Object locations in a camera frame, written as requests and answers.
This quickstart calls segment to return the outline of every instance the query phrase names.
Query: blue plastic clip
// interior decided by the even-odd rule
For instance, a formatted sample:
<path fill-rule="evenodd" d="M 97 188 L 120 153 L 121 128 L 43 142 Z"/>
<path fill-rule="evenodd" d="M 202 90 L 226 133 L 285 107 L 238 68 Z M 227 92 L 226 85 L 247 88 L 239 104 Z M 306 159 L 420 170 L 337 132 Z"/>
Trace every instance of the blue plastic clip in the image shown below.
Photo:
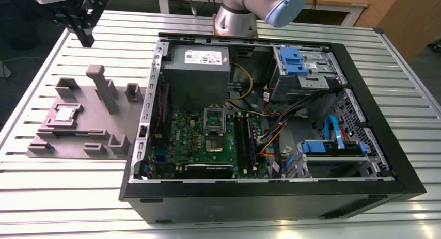
<path fill-rule="evenodd" d="M 303 66 L 303 57 L 294 47 L 281 47 L 281 60 L 287 75 L 307 75 L 310 71 Z"/>
<path fill-rule="evenodd" d="M 358 147 L 359 147 L 361 152 L 363 153 L 363 155 L 367 154 L 367 152 L 369 152 L 369 150 L 367 150 L 367 145 L 366 145 L 363 142 L 361 142 L 361 143 L 358 144 Z"/>
<path fill-rule="evenodd" d="M 330 132 L 329 132 L 329 122 L 333 123 L 333 127 L 334 127 L 334 140 L 338 143 L 338 148 L 339 149 L 345 149 L 345 143 L 343 143 L 343 139 L 342 139 L 342 132 L 339 131 L 338 128 L 338 120 L 337 117 L 334 115 L 327 115 L 326 119 L 325 119 L 325 140 L 330 140 Z"/>

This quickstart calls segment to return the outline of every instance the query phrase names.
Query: aluminum profile table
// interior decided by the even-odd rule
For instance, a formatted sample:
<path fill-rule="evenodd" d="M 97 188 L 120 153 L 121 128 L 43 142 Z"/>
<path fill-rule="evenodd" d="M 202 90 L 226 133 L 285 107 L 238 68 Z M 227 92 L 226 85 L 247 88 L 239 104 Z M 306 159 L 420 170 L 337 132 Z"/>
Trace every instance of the aluminum profile table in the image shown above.
<path fill-rule="evenodd" d="M 31 159 L 27 146 L 61 77 L 91 85 L 88 64 L 116 86 L 147 86 L 158 32 L 210 34 L 211 18 L 107 11 L 92 49 L 63 33 L 0 133 L 0 235 L 68 238 L 440 238 L 441 112 L 387 38 L 369 28 L 258 23 L 262 38 L 343 43 L 428 193 L 350 218 L 148 225 L 117 200 L 124 161 Z"/>

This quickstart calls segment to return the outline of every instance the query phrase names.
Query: black cable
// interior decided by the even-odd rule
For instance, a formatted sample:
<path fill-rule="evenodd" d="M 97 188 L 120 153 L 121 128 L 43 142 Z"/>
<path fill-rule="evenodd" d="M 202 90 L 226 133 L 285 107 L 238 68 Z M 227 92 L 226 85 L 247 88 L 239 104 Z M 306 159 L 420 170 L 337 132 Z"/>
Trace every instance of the black cable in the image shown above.
<path fill-rule="evenodd" d="M 212 6 L 214 6 L 214 13 L 216 13 L 218 12 L 218 6 L 215 4 L 215 0 L 212 0 Z"/>
<path fill-rule="evenodd" d="M 207 0 L 207 1 L 208 1 L 208 5 L 210 5 L 211 15 L 214 15 L 211 2 L 210 2 L 210 0 Z"/>
<path fill-rule="evenodd" d="M 295 114 L 303 108 L 306 108 L 319 97 L 327 94 L 338 93 L 342 88 L 334 88 L 330 90 L 321 90 L 313 93 L 309 97 L 303 98 L 298 102 L 295 102 L 278 117 L 274 127 L 270 129 L 270 132 L 262 135 L 260 140 L 264 140 L 270 135 L 275 134 L 279 130 L 282 130 L 285 123 L 289 120 L 290 115 Z"/>
<path fill-rule="evenodd" d="M 313 10 L 315 10 L 317 7 L 317 0 L 313 0 Z"/>
<path fill-rule="evenodd" d="M 194 16 L 196 16 L 198 11 L 196 11 L 195 7 L 192 6 L 192 0 L 190 0 L 190 10 L 191 10 L 191 14 L 192 14 Z"/>

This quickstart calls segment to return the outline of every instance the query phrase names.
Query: wire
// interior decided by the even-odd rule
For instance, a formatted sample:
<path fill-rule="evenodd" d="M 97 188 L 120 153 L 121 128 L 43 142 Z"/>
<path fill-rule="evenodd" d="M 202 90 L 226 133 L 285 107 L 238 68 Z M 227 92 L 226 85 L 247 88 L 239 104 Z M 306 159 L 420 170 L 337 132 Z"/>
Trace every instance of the wire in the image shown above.
<path fill-rule="evenodd" d="M 214 6 L 214 13 L 216 13 L 218 12 L 218 6 L 215 4 L 215 0 L 212 0 L 212 6 Z"/>
<path fill-rule="evenodd" d="M 230 64 L 232 64 L 232 65 L 235 65 L 235 66 L 238 66 L 239 67 L 239 69 L 242 69 L 242 71 L 247 74 L 247 77 L 248 77 L 248 79 L 250 79 L 250 88 L 248 88 L 248 91 L 246 92 L 246 94 L 244 95 L 242 95 L 240 97 L 238 97 L 238 98 L 231 98 L 231 99 L 227 99 L 227 101 L 236 101 L 236 100 L 240 100 L 240 99 L 243 99 L 246 96 L 248 96 L 248 94 L 251 93 L 251 91 L 252 91 L 252 76 L 251 76 L 251 74 L 250 74 L 250 72 L 240 66 L 240 65 L 238 65 L 236 63 L 234 63 L 234 62 L 230 62 Z"/>
<path fill-rule="evenodd" d="M 266 114 L 260 114 L 256 111 L 250 111 L 246 110 L 243 108 L 240 108 L 238 105 L 235 105 L 231 101 L 227 100 L 227 102 L 232 105 L 232 107 L 238 110 L 238 111 L 243 111 L 244 113 L 251 113 L 251 114 L 258 114 L 259 116 L 264 116 L 264 117 L 271 117 L 271 115 L 266 115 Z"/>
<path fill-rule="evenodd" d="M 350 139 L 350 137 L 349 137 L 349 135 L 347 135 L 347 133 L 345 131 L 343 126 L 342 125 L 338 125 L 338 128 L 339 128 L 339 131 L 342 132 L 342 136 L 343 136 L 345 141 L 351 141 L 351 139 Z"/>
<path fill-rule="evenodd" d="M 211 15 L 214 15 L 211 1 L 210 0 L 207 0 L 207 1 L 208 1 L 208 5 L 210 5 Z"/>
<path fill-rule="evenodd" d="M 274 134 L 279 130 L 279 128 L 287 122 L 289 117 L 290 117 L 291 114 L 295 114 L 298 111 L 301 111 L 305 107 L 307 107 L 315 101 L 315 99 L 318 99 L 323 95 L 337 93 L 341 90 L 342 90 L 342 88 L 338 87 L 338 88 L 333 88 L 330 90 L 317 91 L 310 96 L 307 96 L 306 98 L 303 98 L 302 100 L 299 100 L 298 102 L 295 102 L 286 109 L 286 111 L 282 113 L 282 115 L 278 117 L 277 122 L 275 122 L 275 125 L 274 125 L 274 128 L 270 130 L 268 133 L 266 133 L 266 134 L 262 135 L 260 140 L 264 140 L 271 134 Z"/>
<path fill-rule="evenodd" d="M 317 0 L 313 0 L 313 7 L 311 7 L 311 9 L 315 10 L 315 7 L 317 7 Z"/>
<path fill-rule="evenodd" d="M 192 16 L 196 16 L 198 11 L 196 11 L 195 7 L 192 6 L 192 0 L 190 0 L 190 10 L 191 10 Z"/>
<path fill-rule="evenodd" d="M 270 146 L 270 144 L 273 143 L 273 141 L 275 140 L 275 138 L 278 137 L 281 132 L 282 132 L 282 130 L 278 131 L 278 133 L 273 136 L 271 140 L 268 141 L 267 145 L 264 145 L 263 149 L 260 150 L 260 155 L 264 154 L 264 150 L 267 149 L 267 147 Z"/>

